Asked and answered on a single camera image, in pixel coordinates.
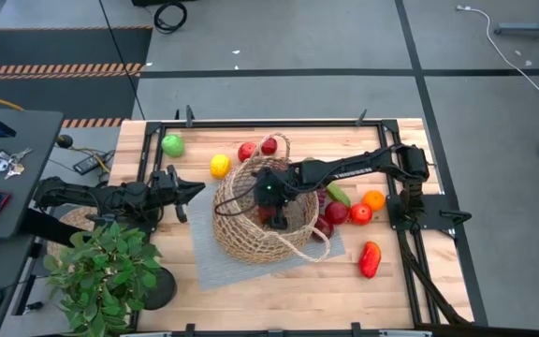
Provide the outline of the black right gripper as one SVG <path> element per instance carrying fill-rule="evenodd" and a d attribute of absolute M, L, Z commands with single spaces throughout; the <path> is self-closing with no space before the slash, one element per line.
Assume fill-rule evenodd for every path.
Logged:
<path fill-rule="evenodd" d="M 263 167 L 254 173 L 255 203 L 264 208 L 274 208 L 269 218 L 269 227 L 277 230 L 288 229 L 283 206 L 299 194 L 300 164 L 287 165 L 286 169 Z"/>

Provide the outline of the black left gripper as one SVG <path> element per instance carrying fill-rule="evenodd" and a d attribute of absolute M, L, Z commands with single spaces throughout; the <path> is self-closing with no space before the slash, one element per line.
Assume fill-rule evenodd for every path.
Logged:
<path fill-rule="evenodd" d="M 179 180 L 176 169 L 169 165 L 166 170 L 156 170 L 150 175 L 150 204 L 153 206 L 175 205 L 180 223 L 188 221 L 184 202 L 190 202 L 206 187 L 204 183 Z"/>

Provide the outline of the red orange fruit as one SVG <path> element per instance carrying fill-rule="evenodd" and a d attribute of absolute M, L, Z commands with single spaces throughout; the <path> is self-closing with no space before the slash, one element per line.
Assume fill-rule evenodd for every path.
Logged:
<path fill-rule="evenodd" d="M 274 207 L 259 206 L 257 208 L 257 213 L 260 223 L 268 226 L 271 222 L 271 218 L 276 214 L 276 209 Z"/>

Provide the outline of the woven rope basket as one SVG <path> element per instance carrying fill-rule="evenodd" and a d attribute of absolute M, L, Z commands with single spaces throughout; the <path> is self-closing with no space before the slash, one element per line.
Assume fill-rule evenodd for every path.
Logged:
<path fill-rule="evenodd" d="M 302 248 L 318 230 L 314 227 L 319 219 L 319 201 L 315 192 L 303 194 L 292 200 L 285 208 L 286 229 L 272 229 L 263 223 L 257 213 L 253 187 L 254 174 L 259 169 L 284 169 L 290 163 L 290 141 L 284 140 L 283 157 L 263 156 L 255 150 L 250 158 L 228 172 L 219 183 L 213 198 L 212 227 L 214 238 L 229 255 L 247 263 L 270 263 L 289 256 L 299 256 L 317 263 L 325 260 L 331 249 L 329 238 L 322 234 L 322 255 L 313 257 Z"/>

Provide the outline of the yellow bell pepper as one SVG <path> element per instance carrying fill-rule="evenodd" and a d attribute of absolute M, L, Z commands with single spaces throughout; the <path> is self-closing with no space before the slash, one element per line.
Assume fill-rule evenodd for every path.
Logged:
<path fill-rule="evenodd" d="M 222 180 L 231 170 L 231 160 L 225 154 L 216 154 L 210 162 L 210 175 L 217 180 Z"/>

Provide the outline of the red round tomato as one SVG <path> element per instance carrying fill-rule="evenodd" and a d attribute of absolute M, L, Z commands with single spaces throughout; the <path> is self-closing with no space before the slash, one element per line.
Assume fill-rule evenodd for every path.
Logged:
<path fill-rule="evenodd" d="M 358 226 L 368 225 L 372 219 L 372 209 L 365 203 L 353 204 L 349 211 L 349 218 L 352 224 Z"/>

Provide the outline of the orange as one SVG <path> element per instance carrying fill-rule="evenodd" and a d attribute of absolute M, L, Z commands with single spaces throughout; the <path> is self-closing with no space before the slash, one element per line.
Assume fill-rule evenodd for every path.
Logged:
<path fill-rule="evenodd" d="M 370 207 L 373 212 L 378 212 L 386 205 L 386 197 L 380 191 L 370 190 L 364 194 L 362 203 Z"/>

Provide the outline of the red bell pepper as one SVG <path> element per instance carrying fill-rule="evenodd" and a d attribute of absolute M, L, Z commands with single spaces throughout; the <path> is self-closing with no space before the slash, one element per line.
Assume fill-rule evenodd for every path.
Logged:
<path fill-rule="evenodd" d="M 368 279 L 373 278 L 381 263 L 381 257 L 382 253 L 378 244 L 366 242 L 357 263 L 359 272 Z"/>

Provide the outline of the green apple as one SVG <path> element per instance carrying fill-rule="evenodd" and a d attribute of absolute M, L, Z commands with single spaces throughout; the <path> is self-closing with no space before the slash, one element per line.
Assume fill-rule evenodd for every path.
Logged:
<path fill-rule="evenodd" d="M 165 135 L 161 147 L 162 152 L 169 157 L 180 157 L 185 152 L 184 142 L 178 135 Z"/>

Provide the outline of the grey woven placemat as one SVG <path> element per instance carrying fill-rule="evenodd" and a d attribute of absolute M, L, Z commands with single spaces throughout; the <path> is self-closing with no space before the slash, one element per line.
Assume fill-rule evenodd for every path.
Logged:
<path fill-rule="evenodd" d="M 201 290 L 211 290 L 298 267 L 320 265 L 319 262 L 306 261 L 296 255 L 269 264 L 251 264 L 228 256 L 214 238 L 212 230 L 211 206 L 218 185 L 218 182 L 206 183 L 203 191 L 199 192 L 187 206 L 187 218 Z"/>

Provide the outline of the black plant pot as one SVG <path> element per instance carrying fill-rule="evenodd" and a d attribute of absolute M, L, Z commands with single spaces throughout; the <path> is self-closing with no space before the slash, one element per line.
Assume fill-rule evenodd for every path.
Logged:
<path fill-rule="evenodd" d="M 156 286 L 147 292 L 144 309 L 154 311 L 168 305 L 177 294 L 177 282 L 174 275 L 166 268 L 156 273 Z"/>

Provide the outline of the black power adapter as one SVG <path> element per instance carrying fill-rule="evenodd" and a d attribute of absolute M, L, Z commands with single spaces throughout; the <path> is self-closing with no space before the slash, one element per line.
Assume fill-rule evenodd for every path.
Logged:
<path fill-rule="evenodd" d="M 110 173 L 107 163 L 111 160 L 113 154 L 113 151 L 103 154 L 90 154 L 77 164 L 74 164 L 72 168 L 79 175 L 85 175 L 95 169 L 101 169 L 104 173 Z"/>

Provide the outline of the round woven mat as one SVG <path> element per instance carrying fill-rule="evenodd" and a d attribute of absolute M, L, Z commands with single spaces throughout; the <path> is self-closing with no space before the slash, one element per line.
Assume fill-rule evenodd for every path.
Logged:
<path fill-rule="evenodd" d="M 52 215 L 60 222 L 86 231 L 93 231 L 95 223 L 88 215 L 96 214 L 96 208 L 86 206 L 60 206 L 52 211 Z M 47 242 L 47 254 L 59 257 L 64 246 L 57 242 Z"/>

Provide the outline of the green potted plant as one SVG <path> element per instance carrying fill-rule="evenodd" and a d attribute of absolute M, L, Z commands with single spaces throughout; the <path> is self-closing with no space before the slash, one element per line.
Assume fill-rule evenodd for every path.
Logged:
<path fill-rule="evenodd" d="M 146 233 L 113 222 L 79 231 L 56 256 L 46 255 L 48 284 L 62 298 L 58 309 L 69 328 L 64 337 L 119 337 L 133 331 L 132 316 L 144 309 L 161 266 Z"/>

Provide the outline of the grey desk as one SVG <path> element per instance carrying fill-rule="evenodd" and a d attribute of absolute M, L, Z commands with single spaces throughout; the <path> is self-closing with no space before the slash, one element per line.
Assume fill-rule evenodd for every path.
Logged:
<path fill-rule="evenodd" d="M 21 277 L 35 237 L 20 231 L 33 192 L 47 165 L 64 116 L 57 111 L 0 109 L 0 122 L 16 131 L 13 138 L 0 138 L 0 150 L 15 154 L 27 148 L 22 164 L 25 171 L 9 179 L 0 173 L 0 191 L 10 199 L 0 212 L 0 288 L 5 290 L 0 305 L 0 328 L 13 297 L 11 287 Z"/>

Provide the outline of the key bunch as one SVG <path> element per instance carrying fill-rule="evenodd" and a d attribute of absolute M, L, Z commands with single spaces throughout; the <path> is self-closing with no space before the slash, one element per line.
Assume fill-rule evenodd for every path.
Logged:
<path fill-rule="evenodd" d="M 0 159 L 3 159 L 8 163 L 7 174 L 5 177 L 6 180 L 14 176 L 21 175 L 24 172 L 24 166 L 22 165 L 21 161 L 32 151 L 33 149 L 30 147 L 15 154 L 8 154 L 4 150 L 0 150 Z"/>

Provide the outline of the black hazard-striped floor mat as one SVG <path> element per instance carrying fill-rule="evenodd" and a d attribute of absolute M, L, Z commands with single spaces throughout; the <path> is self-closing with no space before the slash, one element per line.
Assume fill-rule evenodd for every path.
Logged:
<path fill-rule="evenodd" d="M 137 119 L 152 32 L 147 25 L 0 28 L 0 107 L 59 111 L 65 128 Z"/>

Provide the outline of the black aluminium table frame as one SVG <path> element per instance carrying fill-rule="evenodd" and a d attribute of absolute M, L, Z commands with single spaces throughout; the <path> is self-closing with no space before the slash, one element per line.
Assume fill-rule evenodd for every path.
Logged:
<path fill-rule="evenodd" d="M 196 120 L 132 121 L 121 127 L 115 181 L 144 181 L 157 169 L 172 165 L 189 182 L 220 183 L 210 175 L 216 154 L 239 166 L 237 152 L 252 142 L 274 137 L 285 155 L 282 133 L 290 141 L 290 163 L 306 157 L 324 161 L 372 152 L 394 144 L 428 145 L 418 119 L 369 120 Z M 162 152 L 165 135 L 182 138 L 185 152 Z M 340 182 L 350 199 L 360 201 L 370 190 L 399 195 L 400 183 L 382 173 Z M 444 195 L 437 172 L 430 170 L 423 195 Z M 177 282 L 177 294 L 166 306 L 142 311 L 138 333 L 167 337 L 458 337 L 477 326 L 476 313 L 461 272 L 456 243 L 445 230 L 395 230 L 387 206 L 368 225 L 339 225 L 328 257 L 318 267 L 303 266 L 211 290 L 197 278 L 189 220 L 180 223 L 167 208 L 151 241 L 161 263 Z M 357 263 L 366 242 L 380 247 L 375 276 L 364 277 Z M 323 254 L 320 237 L 310 238 L 302 252 Z"/>

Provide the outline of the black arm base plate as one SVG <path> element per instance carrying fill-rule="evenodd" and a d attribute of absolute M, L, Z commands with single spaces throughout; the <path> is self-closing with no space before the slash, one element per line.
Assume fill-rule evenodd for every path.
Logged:
<path fill-rule="evenodd" d="M 454 229 L 472 218 L 468 212 L 450 208 L 444 195 L 410 197 L 402 191 L 388 196 L 386 206 L 395 230 Z"/>

